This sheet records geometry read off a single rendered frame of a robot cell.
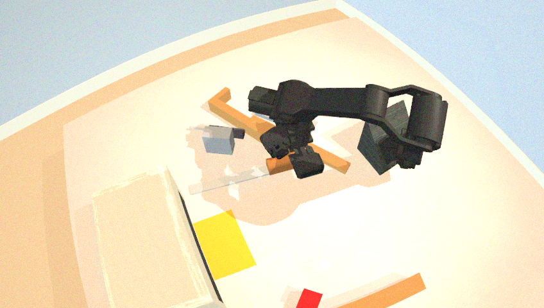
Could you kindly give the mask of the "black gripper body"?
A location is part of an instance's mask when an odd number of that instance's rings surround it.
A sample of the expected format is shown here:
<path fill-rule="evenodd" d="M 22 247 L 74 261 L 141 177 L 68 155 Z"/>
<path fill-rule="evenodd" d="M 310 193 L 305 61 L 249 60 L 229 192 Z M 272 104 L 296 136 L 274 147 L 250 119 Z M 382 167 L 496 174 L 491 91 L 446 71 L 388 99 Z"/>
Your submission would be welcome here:
<path fill-rule="evenodd" d="M 311 131 L 315 131 L 313 123 L 311 122 L 310 126 L 302 129 L 292 128 L 285 124 L 285 129 L 289 136 L 294 136 L 297 144 L 297 147 L 293 149 L 296 156 L 293 160 L 293 169 L 297 178 L 302 180 L 324 172 L 325 165 L 319 153 L 314 152 L 312 146 L 308 145 L 313 142 L 310 134 Z"/>

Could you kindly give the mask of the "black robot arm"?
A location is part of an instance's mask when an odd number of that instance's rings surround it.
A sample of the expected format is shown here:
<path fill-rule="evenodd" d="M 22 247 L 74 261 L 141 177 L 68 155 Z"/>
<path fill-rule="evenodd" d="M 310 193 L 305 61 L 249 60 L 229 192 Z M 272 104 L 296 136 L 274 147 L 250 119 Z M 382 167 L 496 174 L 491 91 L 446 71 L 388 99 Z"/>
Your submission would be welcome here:
<path fill-rule="evenodd" d="M 413 96 L 407 129 L 401 134 L 385 120 L 389 98 Z M 314 88 L 292 79 L 279 83 L 278 90 L 254 86 L 248 95 L 248 110 L 269 116 L 279 125 L 260 136 L 260 141 L 272 158 L 288 155 L 288 148 L 297 147 L 285 124 L 302 129 L 310 126 L 317 116 L 360 119 L 380 126 L 387 135 L 378 142 L 381 154 L 389 164 L 396 160 L 401 169 L 420 166 L 423 152 L 441 148 L 448 111 L 447 101 L 440 94 L 413 84 L 387 88 L 376 84 L 365 87 Z"/>

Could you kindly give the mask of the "black-handled tool with grey metal rod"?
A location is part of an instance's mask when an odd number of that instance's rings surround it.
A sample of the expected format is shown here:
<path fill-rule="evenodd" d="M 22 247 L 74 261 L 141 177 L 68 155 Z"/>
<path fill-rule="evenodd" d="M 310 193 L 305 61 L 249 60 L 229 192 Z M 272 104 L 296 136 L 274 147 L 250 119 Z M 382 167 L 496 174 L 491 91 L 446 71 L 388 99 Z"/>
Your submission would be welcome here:
<path fill-rule="evenodd" d="M 193 129 L 193 130 L 203 130 L 204 128 L 196 128 L 196 127 L 189 127 L 189 129 Z M 244 128 L 232 128 L 233 129 L 233 132 L 234 132 L 234 138 L 237 138 L 237 139 L 244 139 L 244 134 L 245 134 L 245 129 Z"/>

